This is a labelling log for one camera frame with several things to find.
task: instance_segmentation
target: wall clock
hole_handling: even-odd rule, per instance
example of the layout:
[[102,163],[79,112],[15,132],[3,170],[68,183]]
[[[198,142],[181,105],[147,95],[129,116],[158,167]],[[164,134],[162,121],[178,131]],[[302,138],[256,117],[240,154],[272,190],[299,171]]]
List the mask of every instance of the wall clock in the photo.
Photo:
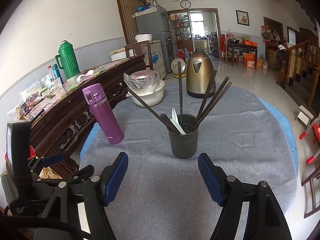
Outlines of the wall clock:
[[181,1],[180,6],[184,9],[188,9],[191,7],[191,3],[188,0],[183,0]]

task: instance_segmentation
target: brown curtain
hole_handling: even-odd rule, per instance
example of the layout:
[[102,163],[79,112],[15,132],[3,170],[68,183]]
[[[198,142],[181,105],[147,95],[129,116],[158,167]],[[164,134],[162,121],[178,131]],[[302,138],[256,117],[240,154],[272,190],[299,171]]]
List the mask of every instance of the brown curtain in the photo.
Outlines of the brown curtain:
[[146,0],[117,0],[121,25],[127,44],[135,43],[138,34],[136,20],[132,17],[139,6],[146,6]]

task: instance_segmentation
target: flower painting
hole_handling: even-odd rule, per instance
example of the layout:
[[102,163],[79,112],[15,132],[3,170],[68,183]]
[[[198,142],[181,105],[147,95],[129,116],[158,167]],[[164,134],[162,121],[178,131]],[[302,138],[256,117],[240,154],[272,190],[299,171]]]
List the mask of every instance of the flower painting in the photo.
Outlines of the flower painting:
[[248,12],[236,10],[236,13],[238,24],[250,26]]

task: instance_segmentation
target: green thermos flask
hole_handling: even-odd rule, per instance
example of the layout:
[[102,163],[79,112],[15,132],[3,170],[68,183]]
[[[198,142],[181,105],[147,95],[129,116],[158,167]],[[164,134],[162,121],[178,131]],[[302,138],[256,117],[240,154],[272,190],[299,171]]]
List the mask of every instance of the green thermos flask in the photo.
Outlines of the green thermos flask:
[[76,54],[73,50],[73,46],[71,43],[67,41],[61,42],[58,53],[59,54],[55,56],[58,67],[60,69],[63,69],[67,79],[70,79],[80,73],[78,62],[76,59]]

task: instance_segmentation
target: dark wood carved table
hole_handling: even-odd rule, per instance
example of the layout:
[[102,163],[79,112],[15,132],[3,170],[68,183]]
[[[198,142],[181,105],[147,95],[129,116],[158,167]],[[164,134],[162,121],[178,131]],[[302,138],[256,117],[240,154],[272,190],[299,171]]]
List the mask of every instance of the dark wood carved table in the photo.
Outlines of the dark wood carved table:
[[258,47],[245,45],[242,43],[234,43],[234,42],[227,42],[228,46],[231,47],[231,53],[233,55],[234,49],[245,49],[247,52],[254,51],[255,59],[254,59],[254,69],[257,69],[257,55],[258,55]]
[[124,72],[130,75],[145,69],[143,58],[144,55],[122,59],[103,71],[103,68],[92,68],[95,72],[101,72],[78,86],[70,87],[70,84],[64,84],[63,88],[58,90],[59,96],[45,99],[48,103],[44,100],[46,104],[52,104],[48,109],[44,108],[43,102],[39,106],[45,109],[45,113],[32,125],[31,145],[38,157],[57,153],[63,155],[64,159],[60,163],[51,166],[61,177],[69,177],[79,170],[79,166],[70,156],[96,122],[84,100],[82,89],[101,83],[113,109],[127,94],[127,85],[123,80]]

